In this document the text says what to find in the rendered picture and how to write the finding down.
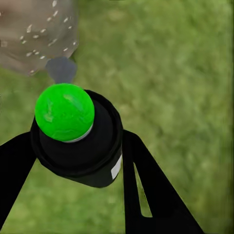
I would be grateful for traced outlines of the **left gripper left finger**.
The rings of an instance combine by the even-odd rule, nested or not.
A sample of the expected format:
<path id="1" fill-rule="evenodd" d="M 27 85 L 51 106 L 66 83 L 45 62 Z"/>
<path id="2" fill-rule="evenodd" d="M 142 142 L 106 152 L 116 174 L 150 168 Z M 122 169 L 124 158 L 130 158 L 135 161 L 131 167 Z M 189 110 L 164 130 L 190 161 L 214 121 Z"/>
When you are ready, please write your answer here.
<path id="1" fill-rule="evenodd" d="M 0 229 L 36 158 L 30 132 L 18 135 L 0 146 Z"/>

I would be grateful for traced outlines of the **pesticide atomizer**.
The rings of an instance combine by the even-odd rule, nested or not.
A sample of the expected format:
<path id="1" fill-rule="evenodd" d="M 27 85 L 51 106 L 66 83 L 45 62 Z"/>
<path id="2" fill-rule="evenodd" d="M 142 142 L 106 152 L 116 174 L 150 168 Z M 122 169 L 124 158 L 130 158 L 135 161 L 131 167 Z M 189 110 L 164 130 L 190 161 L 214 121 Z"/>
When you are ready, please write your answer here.
<path id="1" fill-rule="evenodd" d="M 122 160 L 119 112 L 103 95 L 72 84 L 74 60 L 52 58 L 46 70 L 56 84 L 39 96 L 31 127 L 31 144 L 40 164 L 57 176 L 108 187 Z"/>

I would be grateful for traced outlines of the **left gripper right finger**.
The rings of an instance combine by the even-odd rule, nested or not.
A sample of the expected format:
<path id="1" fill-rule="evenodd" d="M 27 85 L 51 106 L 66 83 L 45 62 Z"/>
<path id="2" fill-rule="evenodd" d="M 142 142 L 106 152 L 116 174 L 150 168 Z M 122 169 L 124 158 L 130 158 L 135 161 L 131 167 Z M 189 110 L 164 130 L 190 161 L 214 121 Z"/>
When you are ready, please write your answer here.
<path id="1" fill-rule="evenodd" d="M 126 234 L 205 234 L 140 137 L 122 136 Z M 141 214 L 134 163 L 153 217 Z"/>

